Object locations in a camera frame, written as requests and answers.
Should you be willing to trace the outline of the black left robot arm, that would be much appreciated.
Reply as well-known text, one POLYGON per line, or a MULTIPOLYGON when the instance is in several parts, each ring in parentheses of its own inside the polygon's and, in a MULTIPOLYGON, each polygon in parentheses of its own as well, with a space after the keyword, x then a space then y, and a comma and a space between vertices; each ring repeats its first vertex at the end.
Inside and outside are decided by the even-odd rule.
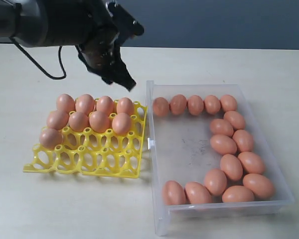
POLYGON ((0 0, 0 43, 28 47, 74 46, 87 70, 110 85, 136 82, 120 48, 144 27, 112 0, 0 0))

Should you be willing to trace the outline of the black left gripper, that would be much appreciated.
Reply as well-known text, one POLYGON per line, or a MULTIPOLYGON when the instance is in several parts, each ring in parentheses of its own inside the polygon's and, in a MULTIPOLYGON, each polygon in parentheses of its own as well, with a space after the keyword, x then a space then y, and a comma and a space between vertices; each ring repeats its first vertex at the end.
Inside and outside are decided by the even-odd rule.
POLYGON ((79 59, 87 70, 102 78, 107 84, 114 82, 131 91, 136 82, 124 66, 119 47, 115 45, 117 32, 113 28, 98 28, 76 46, 79 59))

